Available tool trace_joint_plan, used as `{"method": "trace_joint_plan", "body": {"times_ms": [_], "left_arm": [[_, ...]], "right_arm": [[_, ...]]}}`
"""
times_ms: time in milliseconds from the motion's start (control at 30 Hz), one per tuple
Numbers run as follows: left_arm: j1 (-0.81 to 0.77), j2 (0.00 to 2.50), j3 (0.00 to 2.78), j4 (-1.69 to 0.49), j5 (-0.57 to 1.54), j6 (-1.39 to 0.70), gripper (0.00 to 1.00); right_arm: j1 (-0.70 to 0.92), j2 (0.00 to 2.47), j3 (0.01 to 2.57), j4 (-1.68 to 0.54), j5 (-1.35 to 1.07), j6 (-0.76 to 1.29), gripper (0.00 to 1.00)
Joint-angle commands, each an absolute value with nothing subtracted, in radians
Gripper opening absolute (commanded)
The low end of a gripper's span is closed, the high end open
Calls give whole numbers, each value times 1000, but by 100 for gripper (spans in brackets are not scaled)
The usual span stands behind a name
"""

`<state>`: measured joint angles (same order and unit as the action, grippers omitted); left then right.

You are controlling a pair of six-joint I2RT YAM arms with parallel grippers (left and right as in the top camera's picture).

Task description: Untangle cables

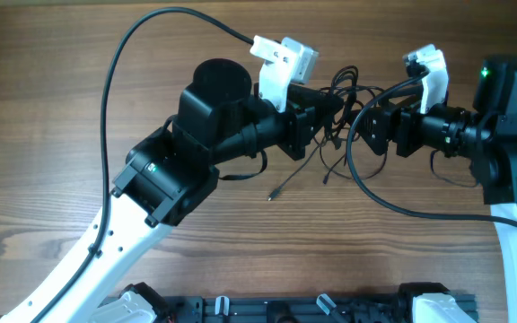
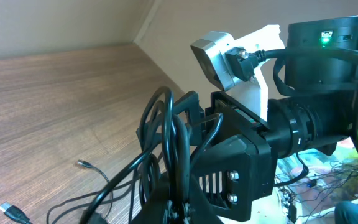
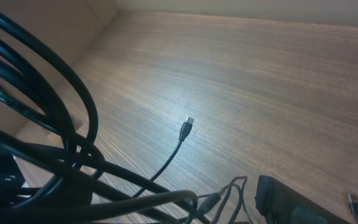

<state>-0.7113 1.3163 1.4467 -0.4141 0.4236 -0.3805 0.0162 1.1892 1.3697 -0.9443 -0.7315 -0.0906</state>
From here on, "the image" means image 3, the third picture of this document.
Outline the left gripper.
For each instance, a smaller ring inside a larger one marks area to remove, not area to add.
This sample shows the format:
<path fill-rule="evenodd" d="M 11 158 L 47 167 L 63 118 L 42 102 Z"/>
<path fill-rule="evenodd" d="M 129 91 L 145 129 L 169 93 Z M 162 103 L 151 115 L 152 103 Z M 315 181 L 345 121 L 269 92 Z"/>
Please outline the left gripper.
<path fill-rule="evenodd" d="M 255 207 L 267 224 L 349 224 L 267 175 L 258 179 Z"/>

